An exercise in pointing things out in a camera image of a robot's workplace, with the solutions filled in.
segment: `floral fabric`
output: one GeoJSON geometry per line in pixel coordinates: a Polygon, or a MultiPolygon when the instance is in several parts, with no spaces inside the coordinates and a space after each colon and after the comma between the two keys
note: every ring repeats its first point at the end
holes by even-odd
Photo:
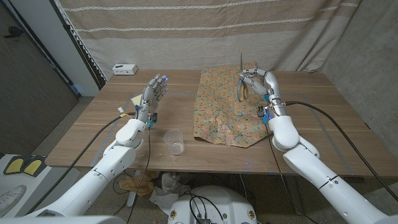
{"type": "MultiPolygon", "coordinates": [[[[256,68],[255,62],[243,69],[256,68]]],[[[249,147],[267,136],[258,106],[264,97],[249,88],[243,102],[237,99],[239,65],[204,68],[193,111],[193,135],[213,144],[249,147]]]]}

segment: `beige curtain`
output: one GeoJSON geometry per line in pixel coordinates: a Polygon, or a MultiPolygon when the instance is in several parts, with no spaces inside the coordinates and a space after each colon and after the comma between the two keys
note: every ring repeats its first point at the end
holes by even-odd
{"type": "Polygon", "coordinates": [[[311,71],[327,58],[360,0],[59,0],[107,77],[138,69],[201,69],[256,61],[311,71]]]}

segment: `white robotic arm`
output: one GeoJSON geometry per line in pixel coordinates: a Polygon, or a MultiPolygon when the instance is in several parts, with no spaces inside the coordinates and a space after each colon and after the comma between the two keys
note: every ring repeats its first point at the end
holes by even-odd
{"type": "Polygon", "coordinates": [[[25,217],[74,217],[84,214],[105,186],[134,162],[136,151],[144,142],[142,135],[150,127],[151,115],[168,90],[166,82],[166,76],[160,77],[159,74],[149,82],[134,119],[130,119],[117,132],[116,139],[105,149],[103,158],[92,170],[57,201],[25,217]]]}
{"type": "Polygon", "coordinates": [[[257,113],[263,116],[264,124],[268,124],[274,132],[273,145],[278,150],[286,152],[283,157],[289,167],[311,182],[348,223],[376,223],[388,218],[329,169],[320,160],[316,147],[299,136],[292,118],[285,112],[285,104],[281,101],[273,73],[256,68],[242,70],[239,73],[240,80],[250,83],[259,95],[266,92],[263,96],[268,105],[260,107],[257,113]],[[259,87],[260,83],[252,80],[256,76],[264,79],[265,87],[259,87]]]}

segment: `wooden table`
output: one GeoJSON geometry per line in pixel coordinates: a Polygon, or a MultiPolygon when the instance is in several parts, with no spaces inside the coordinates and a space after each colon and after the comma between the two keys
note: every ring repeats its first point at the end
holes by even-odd
{"type": "MultiPolygon", "coordinates": [[[[106,123],[117,117],[117,108],[135,111],[130,101],[142,93],[148,81],[157,73],[169,77],[169,92],[157,109],[158,122],[150,131],[151,155],[149,170],[177,172],[227,172],[245,174],[278,174],[272,151],[265,138],[244,149],[211,144],[193,138],[193,107],[200,82],[200,70],[146,70],[133,76],[113,76],[98,93],[87,109],[77,119],[66,135],[50,153],[46,164],[52,167],[69,166],[91,138],[106,123]],[[171,156],[163,136],[170,129],[184,134],[185,152],[171,156]]],[[[382,145],[376,135],[365,125],[355,110],[322,73],[275,72],[284,101],[305,101],[329,113],[346,131],[364,157],[383,177],[398,176],[398,162],[382,145]]],[[[300,135],[318,148],[321,160],[342,176],[371,176],[368,168],[355,154],[346,139],[322,114],[302,105],[287,107],[300,135]]],[[[102,158],[103,149],[127,122],[122,118],[114,126],[105,129],[77,162],[76,167],[90,167],[102,158]]],[[[137,152],[136,161],[130,167],[143,169],[148,158],[148,141],[137,152]]],[[[277,162],[283,174],[294,171],[284,162],[274,148],[277,162]]]]}

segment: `clear plastic cup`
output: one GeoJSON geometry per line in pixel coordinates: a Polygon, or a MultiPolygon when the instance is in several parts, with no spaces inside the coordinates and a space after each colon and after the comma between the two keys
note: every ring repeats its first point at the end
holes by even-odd
{"type": "Polygon", "coordinates": [[[164,134],[164,141],[169,147],[171,155],[178,156],[184,152],[183,134],[178,129],[171,129],[164,134]]]}

